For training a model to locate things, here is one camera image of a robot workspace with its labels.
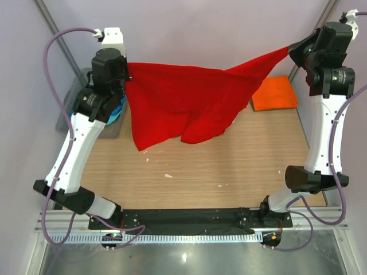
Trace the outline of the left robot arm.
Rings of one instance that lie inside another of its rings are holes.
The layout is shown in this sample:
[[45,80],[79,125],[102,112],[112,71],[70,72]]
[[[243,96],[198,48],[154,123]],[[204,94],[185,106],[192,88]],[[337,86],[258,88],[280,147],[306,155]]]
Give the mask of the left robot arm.
[[105,48],[96,52],[91,64],[92,85],[76,96],[73,114],[68,117],[72,128],[54,167],[33,188],[77,214],[98,216],[107,228],[115,229],[122,221],[121,207],[83,188],[81,177],[95,141],[124,98],[127,60],[119,50]]

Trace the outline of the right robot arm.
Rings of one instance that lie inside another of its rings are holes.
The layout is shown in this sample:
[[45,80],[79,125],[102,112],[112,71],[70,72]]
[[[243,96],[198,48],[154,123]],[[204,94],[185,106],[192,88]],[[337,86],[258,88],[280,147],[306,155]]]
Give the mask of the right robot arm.
[[349,184],[342,173],[341,142],[345,114],[354,93],[355,72],[345,67],[347,48],[358,34],[354,19],[327,22],[307,38],[292,44],[293,62],[303,68],[310,88],[312,130],[304,166],[288,166],[286,185],[260,204],[259,222],[271,227],[287,218],[299,197],[339,189]]

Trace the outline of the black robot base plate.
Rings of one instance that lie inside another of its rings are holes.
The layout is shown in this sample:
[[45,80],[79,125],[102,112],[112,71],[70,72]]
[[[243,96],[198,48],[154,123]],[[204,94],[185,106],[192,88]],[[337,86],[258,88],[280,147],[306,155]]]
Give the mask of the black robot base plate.
[[209,229],[258,229],[291,228],[290,213],[277,213],[269,209],[224,208],[224,209],[125,209],[116,210],[108,219],[97,220],[95,227],[107,223],[119,229],[132,228],[141,224],[146,230],[209,230]]

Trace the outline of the red t shirt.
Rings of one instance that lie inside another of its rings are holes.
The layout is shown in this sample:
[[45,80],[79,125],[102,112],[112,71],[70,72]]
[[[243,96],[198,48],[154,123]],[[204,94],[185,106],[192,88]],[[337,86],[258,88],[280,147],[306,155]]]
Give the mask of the red t shirt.
[[136,148],[222,135],[287,55],[284,47],[229,69],[131,62],[126,94]]

